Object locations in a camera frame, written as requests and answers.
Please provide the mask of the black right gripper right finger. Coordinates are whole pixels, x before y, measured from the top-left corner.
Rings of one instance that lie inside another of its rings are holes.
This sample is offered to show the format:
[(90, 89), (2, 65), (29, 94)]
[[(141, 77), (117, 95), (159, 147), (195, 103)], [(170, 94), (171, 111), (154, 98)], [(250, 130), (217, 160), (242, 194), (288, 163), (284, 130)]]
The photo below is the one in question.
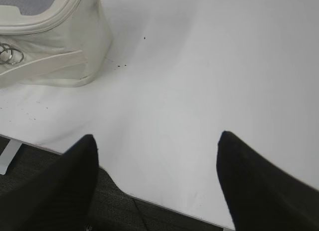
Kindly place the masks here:
[(222, 132), (218, 180), (237, 231), (317, 231), (319, 192), (284, 172), (230, 131)]

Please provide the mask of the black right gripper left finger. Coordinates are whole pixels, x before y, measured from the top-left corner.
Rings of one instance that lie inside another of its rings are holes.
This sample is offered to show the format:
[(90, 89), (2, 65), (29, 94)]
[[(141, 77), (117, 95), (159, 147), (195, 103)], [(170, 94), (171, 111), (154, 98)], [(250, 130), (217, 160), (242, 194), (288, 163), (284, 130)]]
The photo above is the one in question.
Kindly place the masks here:
[(0, 229), (85, 230), (98, 173), (97, 144), (87, 134), (43, 172), (0, 197)]

